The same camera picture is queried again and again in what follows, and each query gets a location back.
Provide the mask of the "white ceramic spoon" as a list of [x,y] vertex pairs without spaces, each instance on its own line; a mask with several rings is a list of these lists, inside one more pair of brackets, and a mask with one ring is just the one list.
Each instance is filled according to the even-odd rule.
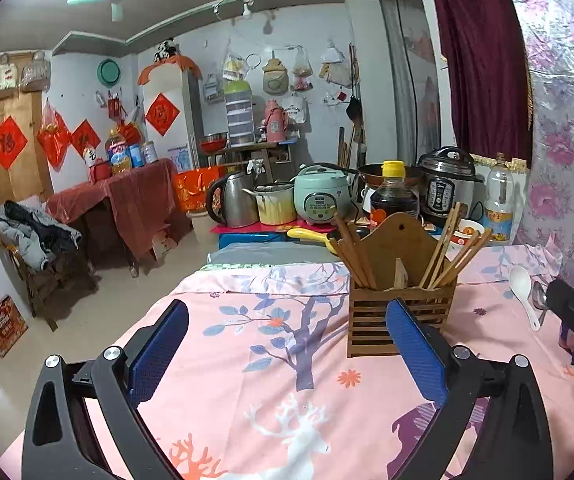
[[532,281],[529,272],[525,268],[522,268],[522,266],[513,266],[509,271],[509,286],[514,296],[522,305],[524,312],[526,312],[530,329],[534,332],[538,332],[542,324],[529,300],[532,290]]

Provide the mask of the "red white bowl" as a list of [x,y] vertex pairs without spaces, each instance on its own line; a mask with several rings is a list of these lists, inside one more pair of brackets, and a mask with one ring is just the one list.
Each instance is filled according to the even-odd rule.
[[462,219],[451,237],[451,243],[454,246],[465,246],[474,233],[479,235],[484,233],[482,224],[470,219]]

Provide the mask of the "pink deer print tablecloth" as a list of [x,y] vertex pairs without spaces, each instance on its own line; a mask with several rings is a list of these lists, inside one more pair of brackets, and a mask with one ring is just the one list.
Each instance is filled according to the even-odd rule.
[[[481,250],[458,278],[440,333],[480,359],[528,358],[549,424],[551,479],[564,479],[574,471],[571,354],[553,316],[530,329],[509,288],[513,266],[547,284],[559,262],[552,246]],[[399,353],[346,356],[350,281],[339,263],[200,270],[110,344],[125,346],[171,301],[186,304],[188,332],[152,398],[137,408],[179,479],[395,479],[436,404]],[[116,479],[134,479],[98,402],[85,404]],[[487,406],[477,400],[440,479],[460,479]],[[24,433],[0,459],[14,479],[23,479],[23,440]]]

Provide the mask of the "chair with clothes pile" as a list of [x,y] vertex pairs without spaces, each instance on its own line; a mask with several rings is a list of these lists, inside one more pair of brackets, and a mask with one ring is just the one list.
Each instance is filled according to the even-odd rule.
[[42,318],[51,330],[58,328],[47,307],[54,292],[72,280],[97,289],[84,252],[83,234],[43,208],[13,200],[0,205],[0,248],[25,284],[31,314]]

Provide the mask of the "red covered side table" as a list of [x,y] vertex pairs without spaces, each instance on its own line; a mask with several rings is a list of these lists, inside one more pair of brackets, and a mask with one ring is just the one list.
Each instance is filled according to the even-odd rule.
[[189,219],[177,205],[175,176],[173,163],[160,159],[106,180],[66,188],[49,197],[45,209],[58,221],[70,224],[106,200],[116,232],[139,260],[150,253],[153,237],[159,232],[168,229],[173,240],[181,240],[191,230]]

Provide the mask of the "black silver pressure cooker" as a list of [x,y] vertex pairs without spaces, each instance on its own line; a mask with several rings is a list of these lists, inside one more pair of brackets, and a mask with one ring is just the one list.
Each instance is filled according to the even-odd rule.
[[469,153],[456,146],[444,146],[421,155],[417,166],[422,173],[420,212],[425,219],[444,226],[457,203],[464,207],[465,218],[471,216],[476,206],[474,191],[483,180]]

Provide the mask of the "wooden slatted utensil holder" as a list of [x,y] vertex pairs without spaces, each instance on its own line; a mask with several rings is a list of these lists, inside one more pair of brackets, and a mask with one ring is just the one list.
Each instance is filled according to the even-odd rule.
[[391,214],[362,238],[377,288],[350,281],[348,358],[395,356],[398,348],[386,326],[388,304],[399,299],[424,325],[442,330],[455,295],[453,282],[429,289],[430,263],[447,267],[438,241],[409,214]]

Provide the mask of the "dark soy sauce bottle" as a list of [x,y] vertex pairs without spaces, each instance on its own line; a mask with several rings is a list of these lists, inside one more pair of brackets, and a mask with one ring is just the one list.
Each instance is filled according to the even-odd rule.
[[405,164],[401,160],[386,160],[382,165],[382,183],[370,196],[369,220],[379,226],[387,217],[404,212],[419,217],[417,194],[405,184]]

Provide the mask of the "steel electric kettle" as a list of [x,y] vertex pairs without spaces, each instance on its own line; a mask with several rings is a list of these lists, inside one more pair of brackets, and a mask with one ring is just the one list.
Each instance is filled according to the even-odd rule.
[[206,191],[206,212],[210,218],[229,228],[245,228],[259,221],[253,196],[253,177],[244,171],[221,177]]

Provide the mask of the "dark red curtain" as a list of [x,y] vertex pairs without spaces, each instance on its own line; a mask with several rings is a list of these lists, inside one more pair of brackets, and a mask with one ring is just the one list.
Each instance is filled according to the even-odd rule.
[[512,0],[434,0],[450,76],[456,144],[470,154],[532,158],[531,87]]

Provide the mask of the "yellow frying pan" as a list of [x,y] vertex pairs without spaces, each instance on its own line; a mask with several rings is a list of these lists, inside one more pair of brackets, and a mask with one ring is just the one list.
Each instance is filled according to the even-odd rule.
[[330,252],[336,254],[337,243],[333,242],[334,231],[323,233],[311,229],[292,228],[288,229],[287,236],[294,240],[305,240],[306,242],[314,242],[324,245]]

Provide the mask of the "mint green rice cooker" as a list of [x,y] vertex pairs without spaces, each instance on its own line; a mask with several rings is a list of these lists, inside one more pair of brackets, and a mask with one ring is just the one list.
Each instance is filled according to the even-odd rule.
[[352,210],[348,176],[337,166],[303,166],[292,182],[296,213],[309,226],[328,224],[336,214],[346,217]]

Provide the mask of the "white refrigerator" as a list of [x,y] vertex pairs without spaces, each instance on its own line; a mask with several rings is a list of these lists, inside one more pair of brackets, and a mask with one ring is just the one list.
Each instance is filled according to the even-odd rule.
[[159,58],[137,79],[145,114],[146,138],[177,172],[200,166],[197,138],[203,132],[198,88],[200,70],[185,55]]

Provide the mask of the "pink thermos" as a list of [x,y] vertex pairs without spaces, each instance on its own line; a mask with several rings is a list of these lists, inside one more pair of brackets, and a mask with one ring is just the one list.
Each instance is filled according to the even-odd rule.
[[268,142],[284,142],[287,139],[288,116],[276,100],[268,100],[262,125]]

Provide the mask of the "stacked steamer with green lid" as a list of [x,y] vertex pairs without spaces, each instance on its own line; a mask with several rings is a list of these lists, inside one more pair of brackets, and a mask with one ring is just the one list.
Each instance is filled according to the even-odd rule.
[[224,102],[228,145],[249,145],[255,142],[253,96],[245,80],[226,80]]

